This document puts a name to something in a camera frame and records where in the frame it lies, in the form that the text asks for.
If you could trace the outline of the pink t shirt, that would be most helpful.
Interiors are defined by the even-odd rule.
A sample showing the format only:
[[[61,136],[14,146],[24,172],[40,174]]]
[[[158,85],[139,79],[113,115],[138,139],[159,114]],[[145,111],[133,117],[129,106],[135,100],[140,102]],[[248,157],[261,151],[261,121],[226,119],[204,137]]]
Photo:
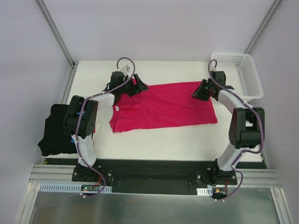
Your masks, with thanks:
[[[113,106],[109,122],[112,131],[216,124],[218,120],[212,101],[191,97],[200,83],[150,85],[148,90],[135,96],[123,95]]]

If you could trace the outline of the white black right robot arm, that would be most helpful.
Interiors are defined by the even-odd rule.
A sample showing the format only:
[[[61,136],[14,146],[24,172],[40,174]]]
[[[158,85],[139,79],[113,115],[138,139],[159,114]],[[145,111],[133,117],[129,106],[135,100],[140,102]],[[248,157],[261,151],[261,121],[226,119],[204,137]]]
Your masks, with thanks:
[[[215,184],[221,184],[232,178],[235,165],[245,153],[260,154],[264,141],[265,112],[261,107],[252,107],[226,85],[223,71],[210,71],[210,78],[203,79],[192,98],[208,101],[214,98],[223,104],[232,118],[228,130],[229,145],[223,154],[215,159],[208,178]]]

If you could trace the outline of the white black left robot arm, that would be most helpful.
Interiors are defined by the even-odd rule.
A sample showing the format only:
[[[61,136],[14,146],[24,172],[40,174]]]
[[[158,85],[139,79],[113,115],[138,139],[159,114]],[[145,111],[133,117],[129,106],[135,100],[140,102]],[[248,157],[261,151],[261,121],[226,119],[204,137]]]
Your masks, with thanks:
[[[80,168],[84,168],[82,175],[86,180],[93,182],[99,176],[98,169],[94,167],[97,157],[93,149],[93,132],[98,111],[112,107],[122,95],[131,97],[148,89],[137,74],[129,76],[125,72],[115,71],[101,93],[87,98],[78,95],[71,98],[63,127],[75,142],[79,155],[78,164]]]

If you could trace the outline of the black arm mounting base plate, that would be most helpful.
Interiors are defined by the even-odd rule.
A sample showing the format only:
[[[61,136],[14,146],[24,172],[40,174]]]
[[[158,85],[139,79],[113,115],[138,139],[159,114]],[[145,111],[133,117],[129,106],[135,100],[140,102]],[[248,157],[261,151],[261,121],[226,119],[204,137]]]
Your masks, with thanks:
[[[93,169],[80,166],[76,159],[50,158],[45,162],[73,165],[72,181],[105,184],[114,193],[194,195],[208,186],[237,185],[236,173],[220,171],[214,161],[98,159]]]

